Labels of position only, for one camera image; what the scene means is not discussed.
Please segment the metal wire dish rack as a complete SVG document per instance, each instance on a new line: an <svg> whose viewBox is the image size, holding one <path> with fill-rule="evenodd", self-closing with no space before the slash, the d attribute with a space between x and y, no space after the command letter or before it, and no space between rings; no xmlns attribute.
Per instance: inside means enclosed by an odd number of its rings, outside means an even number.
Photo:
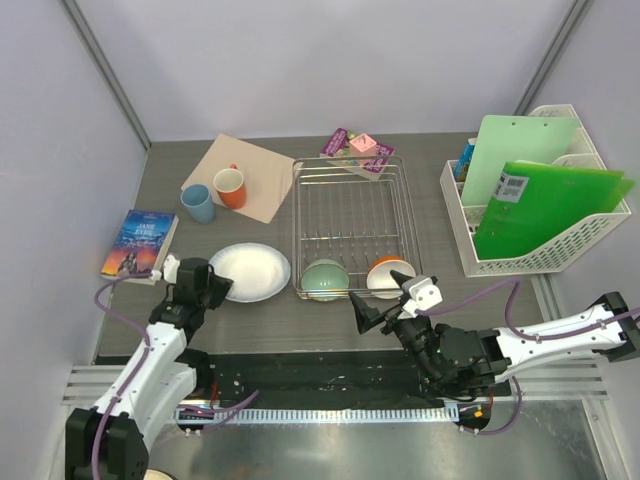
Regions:
<svg viewBox="0 0 640 480"><path fill-rule="evenodd" d="M403 160L303 158L293 164L293 273L305 300L331 301L350 292L392 299L400 289L392 278L368 281L377 261L397 257L415 272L422 258ZM346 271L341 286L313 287L303 279L312 263L336 262Z"/></svg>

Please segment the blue plastic cup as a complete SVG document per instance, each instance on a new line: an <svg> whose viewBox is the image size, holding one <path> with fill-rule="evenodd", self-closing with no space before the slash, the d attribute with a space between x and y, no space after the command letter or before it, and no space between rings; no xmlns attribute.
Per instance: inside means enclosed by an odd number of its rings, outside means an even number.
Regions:
<svg viewBox="0 0 640 480"><path fill-rule="evenodd" d="M193 184L186 187L181 192L180 200L196 222L208 224L215 220L215 204L206 185Z"/></svg>

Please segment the orange ceramic mug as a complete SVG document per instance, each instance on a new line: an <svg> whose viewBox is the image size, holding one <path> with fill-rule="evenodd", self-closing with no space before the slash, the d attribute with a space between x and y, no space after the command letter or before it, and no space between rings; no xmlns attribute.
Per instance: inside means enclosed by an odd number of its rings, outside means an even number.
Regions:
<svg viewBox="0 0 640 480"><path fill-rule="evenodd" d="M220 170L214 176L213 186L222 204L227 208L237 210L246 204L247 191L244 176L235 164Z"/></svg>

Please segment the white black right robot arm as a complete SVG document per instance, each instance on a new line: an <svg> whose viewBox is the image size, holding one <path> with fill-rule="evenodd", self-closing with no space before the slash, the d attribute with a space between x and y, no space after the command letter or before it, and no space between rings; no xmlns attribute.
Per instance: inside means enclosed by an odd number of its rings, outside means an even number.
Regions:
<svg viewBox="0 0 640 480"><path fill-rule="evenodd" d="M617 292L602 295L576 315L526 327L514 325L510 310L515 298L510 296L505 326L464 330L432 324L433 317L457 309L442 306L436 278L398 271L391 276L400 295L385 311L350 293L357 329L364 334L378 327L384 335L395 335L416 365L429 399L471 402L496 387L508 387L518 373L566 357L602 355L620 362L639 355L639 311L628 308Z"/></svg>

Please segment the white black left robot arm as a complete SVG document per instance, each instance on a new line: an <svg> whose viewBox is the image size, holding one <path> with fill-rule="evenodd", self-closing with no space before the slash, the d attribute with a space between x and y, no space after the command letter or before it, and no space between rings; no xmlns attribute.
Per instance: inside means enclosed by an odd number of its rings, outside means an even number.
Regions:
<svg viewBox="0 0 640 480"><path fill-rule="evenodd" d="M173 255L150 276L167 288L141 343L109 389L66 421L67 479L143 478L153 443L179 403L212 389L209 357L189 343L206 312L225 300L232 280L218 276L206 259Z"/></svg>

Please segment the orange white ceramic bowl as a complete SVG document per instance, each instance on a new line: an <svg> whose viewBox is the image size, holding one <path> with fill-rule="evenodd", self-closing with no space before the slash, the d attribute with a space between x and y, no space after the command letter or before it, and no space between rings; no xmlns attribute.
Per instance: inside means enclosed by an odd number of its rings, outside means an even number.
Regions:
<svg viewBox="0 0 640 480"><path fill-rule="evenodd" d="M413 278L416 275L414 267L399 256L379 258L369 269L366 279L366 286L374 297L387 300L401 295L400 287L390 274L392 270L409 278Z"/></svg>

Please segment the green ceramic bowl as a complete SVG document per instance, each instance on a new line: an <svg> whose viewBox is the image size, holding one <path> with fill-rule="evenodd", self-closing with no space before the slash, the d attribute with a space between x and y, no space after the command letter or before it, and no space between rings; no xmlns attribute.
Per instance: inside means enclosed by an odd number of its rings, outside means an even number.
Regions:
<svg viewBox="0 0 640 480"><path fill-rule="evenodd" d="M316 301L333 301L345 294L350 278L345 267L331 259L317 259L304 270L300 287Z"/></svg>

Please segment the blue Jane Eyre book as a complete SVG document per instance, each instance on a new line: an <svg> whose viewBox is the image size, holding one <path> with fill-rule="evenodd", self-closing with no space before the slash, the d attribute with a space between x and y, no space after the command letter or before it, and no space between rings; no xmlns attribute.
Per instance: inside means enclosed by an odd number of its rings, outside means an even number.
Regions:
<svg viewBox="0 0 640 480"><path fill-rule="evenodd" d="M130 210L124 219L101 275L127 276L126 282L155 285L179 223L175 213Z"/></svg>

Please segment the pink cube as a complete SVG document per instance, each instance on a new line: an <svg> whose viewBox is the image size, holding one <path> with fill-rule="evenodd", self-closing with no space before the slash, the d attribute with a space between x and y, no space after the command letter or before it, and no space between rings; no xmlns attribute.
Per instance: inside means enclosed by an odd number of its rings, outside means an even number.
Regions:
<svg viewBox="0 0 640 480"><path fill-rule="evenodd" d="M373 156L377 153L377 142L367 134L354 136L349 140L349 153L353 157Z"/></svg>

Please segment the blue white carton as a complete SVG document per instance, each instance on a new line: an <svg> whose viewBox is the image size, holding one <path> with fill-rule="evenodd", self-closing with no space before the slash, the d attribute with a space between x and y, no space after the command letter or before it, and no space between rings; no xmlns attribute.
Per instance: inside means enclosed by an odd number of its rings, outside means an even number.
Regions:
<svg viewBox="0 0 640 480"><path fill-rule="evenodd" d="M469 164L475 149L477 138L469 138L453 169L453 175L457 182L464 182L468 172Z"/></svg>

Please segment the white plastic file organizer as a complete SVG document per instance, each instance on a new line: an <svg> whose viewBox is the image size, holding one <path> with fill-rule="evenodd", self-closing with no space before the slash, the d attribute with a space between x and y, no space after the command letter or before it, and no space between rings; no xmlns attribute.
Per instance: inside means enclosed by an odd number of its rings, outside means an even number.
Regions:
<svg viewBox="0 0 640 480"><path fill-rule="evenodd" d="M567 154L553 164L561 167L581 167L607 170L593 141L571 104L541 105L530 114L534 117L569 117L578 119L579 128L568 146ZM466 277L496 277L504 275L534 275L558 273L566 269L591 247L624 222L631 214L626 200L621 199L611 213L587 216L524 256L479 260L473 237L486 210L486 205L463 206L462 182L454 180L454 164L449 160L440 176L440 186Z"/></svg>

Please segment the bright green plastic folder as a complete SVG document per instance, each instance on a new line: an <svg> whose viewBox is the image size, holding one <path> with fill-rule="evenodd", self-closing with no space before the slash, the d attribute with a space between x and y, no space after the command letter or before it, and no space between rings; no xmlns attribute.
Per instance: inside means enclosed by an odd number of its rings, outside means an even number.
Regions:
<svg viewBox="0 0 640 480"><path fill-rule="evenodd" d="M587 216L613 212L634 185L622 171L508 162L474 235L477 257L529 254Z"/></svg>

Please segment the cream round plate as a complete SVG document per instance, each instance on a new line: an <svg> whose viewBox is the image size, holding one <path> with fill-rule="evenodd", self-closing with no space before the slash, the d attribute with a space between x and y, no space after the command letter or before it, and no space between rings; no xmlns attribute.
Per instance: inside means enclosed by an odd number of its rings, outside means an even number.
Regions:
<svg viewBox="0 0 640 480"><path fill-rule="evenodd" d="M148 469L145 472L144 480L173 480L173 477L155 469Z"/></svg>

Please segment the light green clipboard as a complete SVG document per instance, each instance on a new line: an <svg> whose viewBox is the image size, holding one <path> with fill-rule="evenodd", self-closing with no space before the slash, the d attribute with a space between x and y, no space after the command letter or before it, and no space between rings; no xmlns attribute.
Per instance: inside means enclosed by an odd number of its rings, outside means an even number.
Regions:
<svg viewBox="0 0 640 480"><path fill-rule="evenodd" d="M579 126L579 120L571 117L485 116L471 156L461 203L486 205L507 162L552 163L567 152Z"/></svg>

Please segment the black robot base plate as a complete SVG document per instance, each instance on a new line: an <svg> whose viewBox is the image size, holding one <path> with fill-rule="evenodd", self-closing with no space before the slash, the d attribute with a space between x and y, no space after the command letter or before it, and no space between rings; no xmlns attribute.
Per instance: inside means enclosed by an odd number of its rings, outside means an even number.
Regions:
<svg viewBox="0 0 640 480"><path fill-rule="evenodd" d="M428 388L413 359L401 350L217 354L209 357L211 372L197 391L230 406L254 391L251 404L262 409L343 410L430 407L442 392L467 400L472 395L509 396L503 381L482 380L469 391L452 386Z"/></svg>

